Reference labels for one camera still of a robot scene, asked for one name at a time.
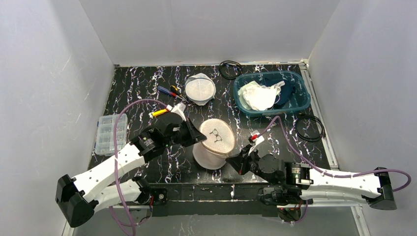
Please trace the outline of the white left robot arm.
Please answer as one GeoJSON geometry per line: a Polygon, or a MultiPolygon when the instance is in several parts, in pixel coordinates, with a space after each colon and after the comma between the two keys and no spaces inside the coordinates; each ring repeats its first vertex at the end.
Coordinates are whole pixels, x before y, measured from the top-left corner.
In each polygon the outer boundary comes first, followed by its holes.
{"type": "Polygon", "coordinates": [[[115,172],[122,176],[161,156],[167,147],[189,147],[206,138],[190,119],[173,112],[165,113],[101,164],[74,177],[68,174],[60,177],[55,201],[70,227],[79,227],[96,212],[121,203],[117,187],[113,185],[117,180],[115,172]]]}

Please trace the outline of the white mesh bag tan trim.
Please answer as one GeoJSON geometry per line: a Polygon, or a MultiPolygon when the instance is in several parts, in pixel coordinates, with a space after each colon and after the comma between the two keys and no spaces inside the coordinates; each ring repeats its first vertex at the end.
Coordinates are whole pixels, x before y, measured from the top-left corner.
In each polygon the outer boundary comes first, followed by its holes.
{"type": "Polygon", "coordinates": [[[200,125],[199,131],[206,139],[193,146],[195,161],[208,170],[222,168],[236,145],[231,126],[221,119],[211,118],[200,125]]]}

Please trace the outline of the white bra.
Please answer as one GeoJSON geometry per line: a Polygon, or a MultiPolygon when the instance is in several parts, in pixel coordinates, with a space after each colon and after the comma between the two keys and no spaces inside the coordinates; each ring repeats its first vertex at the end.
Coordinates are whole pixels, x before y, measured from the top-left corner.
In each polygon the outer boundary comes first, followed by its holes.
{"type": "Polygon", "coordinates": [[[247,110],[265,111],[273,106],[275,97],[280,91],[280,85],[265,87],[252,81],[238,90],[238,100],[247,110]]]}

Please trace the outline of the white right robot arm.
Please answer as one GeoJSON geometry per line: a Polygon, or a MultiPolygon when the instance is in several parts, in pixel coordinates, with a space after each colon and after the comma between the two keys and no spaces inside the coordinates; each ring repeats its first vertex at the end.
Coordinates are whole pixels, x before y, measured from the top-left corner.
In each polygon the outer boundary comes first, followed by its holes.
{"type": "Polygon", "coordinates": [[[228,157],[239,175],[252,172],[268,182],[259,190],[265,205],[311,204],[314,199],[344,200],[368,204],[373,209],[396,210],[389,174],[384,168],[376,173],[356,176],[340,171],[314,169],[308,164],[285,162],[272,154],[260,157],[257,151],[228,157]]]}

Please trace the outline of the white mesh bag blue trim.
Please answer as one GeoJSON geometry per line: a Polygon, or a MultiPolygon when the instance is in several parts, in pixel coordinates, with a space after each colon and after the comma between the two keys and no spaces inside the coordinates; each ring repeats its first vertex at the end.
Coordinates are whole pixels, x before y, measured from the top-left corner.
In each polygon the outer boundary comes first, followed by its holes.
{"type": "Polygon", "coordinates": [[[199,73],[186,79],[184,92],[188,100],[196,105],[204,106],[214,99],[216,87],[210,77],[204,73],[199,73]]]}

